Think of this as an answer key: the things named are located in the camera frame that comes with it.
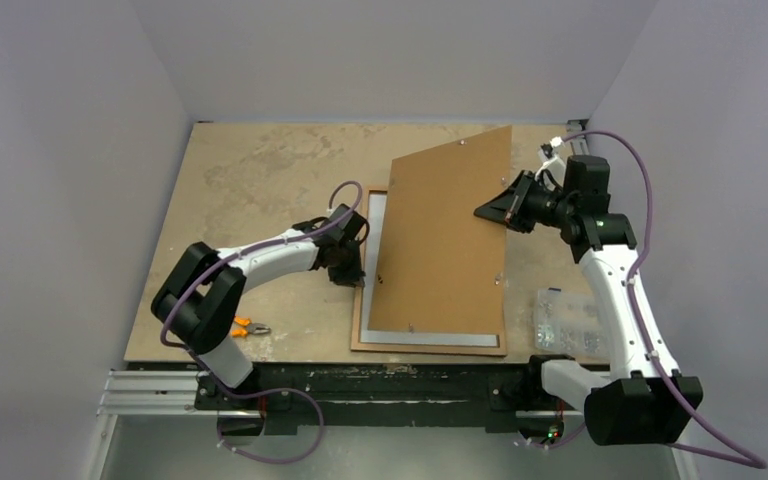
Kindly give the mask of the colourful printed photo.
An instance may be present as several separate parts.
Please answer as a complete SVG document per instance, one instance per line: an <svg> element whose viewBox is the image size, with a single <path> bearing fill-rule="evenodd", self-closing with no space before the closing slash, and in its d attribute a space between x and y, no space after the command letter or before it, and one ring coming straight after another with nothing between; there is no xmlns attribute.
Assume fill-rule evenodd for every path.
<svg viewBox="0 0 768 480"><path fill-rule="evenodd" d="M494 334L416 333L411 330L399 332L375 330L370 327L372 297L375 286L378 284L376 274L386 203L387 193L385 191L373 190L369 192L366 218L371 223L371 231L369 238L364 243L363 260L366 279L361 293L359 341L363 344L376 343L387 346L499 347L499 336Z"/></svg>

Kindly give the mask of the blue wooden picture frame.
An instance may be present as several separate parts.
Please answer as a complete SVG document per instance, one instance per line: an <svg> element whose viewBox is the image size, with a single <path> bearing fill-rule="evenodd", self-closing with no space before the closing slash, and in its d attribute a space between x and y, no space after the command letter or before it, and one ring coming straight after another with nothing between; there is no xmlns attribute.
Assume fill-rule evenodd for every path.
<svg viewBox="0 0 768 480"><path fill-rule="evenodd" d="M373 190L383 190L387 193L385 186L367 187L364 193L364 199L361 204L361 212L366 217L368 212L368 194ZM360 247L362 258L362 267L364 268L364 243ZM353 352L365 353L388 353L388 354L421 354L421 355L457 355L457 356L479 356L489 358L501 358L508 353L507 342L503 332L494 334L499 336L500 346L496 348L478 348L478 347L441 347L441 346L410 346L410 345L390 345L385 344L363 344L359 341L360 326L360 303L363 288L356 288L354 293L354 304L352 321L350 328L350 350Z"/></svg>

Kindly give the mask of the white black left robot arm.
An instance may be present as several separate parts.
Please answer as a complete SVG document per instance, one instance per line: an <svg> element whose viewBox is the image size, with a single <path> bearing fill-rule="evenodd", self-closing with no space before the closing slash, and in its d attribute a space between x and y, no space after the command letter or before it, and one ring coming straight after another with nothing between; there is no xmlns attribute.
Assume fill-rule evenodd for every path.
<svg viewBox="0 0 768 480"><path fill-rule="evenodd" d="M326 270L331 283L361 287L360 247L368 220L346 204L328 217L292 225L253 244L214 249L204 242L186 248L151 302L162 344L192 355L219 381L219 395L232 408L257 399L253 362L231 330L242 296L283 276Z"/></svg>

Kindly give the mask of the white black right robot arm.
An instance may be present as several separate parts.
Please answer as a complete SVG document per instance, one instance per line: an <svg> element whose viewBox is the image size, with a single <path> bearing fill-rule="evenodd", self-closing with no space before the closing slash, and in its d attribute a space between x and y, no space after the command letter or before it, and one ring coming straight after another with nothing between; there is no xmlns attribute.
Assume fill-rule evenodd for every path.
<svg viewBox="0 0 768 480"><path fill-rule="evenodd" d="M522 171L474 216L518 233L538 224L559 230L595 296L607 339L610 375L604 378L569 356L534 356L521 381L524 399L544 407L558 398L582 412L600 446L671 444L703 399L700 380L681 373L657 335L638 273L630 221L609 210L610 167L600 157L573 155L561 185Z"/></svg>

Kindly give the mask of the clear plastic parts box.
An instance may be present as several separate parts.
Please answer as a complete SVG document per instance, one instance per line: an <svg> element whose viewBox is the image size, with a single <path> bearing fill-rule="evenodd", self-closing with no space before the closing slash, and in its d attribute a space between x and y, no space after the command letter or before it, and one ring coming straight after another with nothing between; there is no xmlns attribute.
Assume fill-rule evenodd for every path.
<svg viewBox="0 0 768 480"><path fill-rule="evenodd" d="M538 349L573 357L608 360L608 341L592 296L558 288L538 290L533 326Z"/></svg>

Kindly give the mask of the aluminium side rail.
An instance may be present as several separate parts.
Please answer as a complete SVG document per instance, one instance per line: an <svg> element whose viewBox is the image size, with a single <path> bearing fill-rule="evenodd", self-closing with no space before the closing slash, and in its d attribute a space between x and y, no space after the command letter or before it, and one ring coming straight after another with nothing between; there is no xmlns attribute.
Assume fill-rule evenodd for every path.
<svg viewBox="0 0 768 480"><path fill-rule="evenodd" d="M575 138L587 129L588 119L573 119L566 122L566 136Z"/></svg>

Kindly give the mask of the orange handled pliers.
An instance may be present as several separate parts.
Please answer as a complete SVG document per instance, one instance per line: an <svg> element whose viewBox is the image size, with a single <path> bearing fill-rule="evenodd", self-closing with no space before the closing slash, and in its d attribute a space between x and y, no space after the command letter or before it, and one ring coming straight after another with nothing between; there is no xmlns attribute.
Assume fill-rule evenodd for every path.
<svg viewBox="0 0 768 480"><path fill-rule="evenodd" d="M268 325L253 322L250 318L235 316L230 330L232 338L246 338L249 336L268 335L271 328Z"/></svg>

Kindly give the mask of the aluminium front rail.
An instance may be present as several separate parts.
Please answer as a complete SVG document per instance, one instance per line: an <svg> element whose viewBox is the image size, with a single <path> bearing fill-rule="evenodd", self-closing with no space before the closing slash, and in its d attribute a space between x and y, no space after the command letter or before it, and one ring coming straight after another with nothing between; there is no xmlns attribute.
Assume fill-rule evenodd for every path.
<svg viewBox="0 0 768 480"><path fill-rule="evenodd" d="M197 378L203 372L191 370L115 371L108 377L100 409L118 415L217 415L194 406ZM251 413L231 416L255 419Z"/></svg>

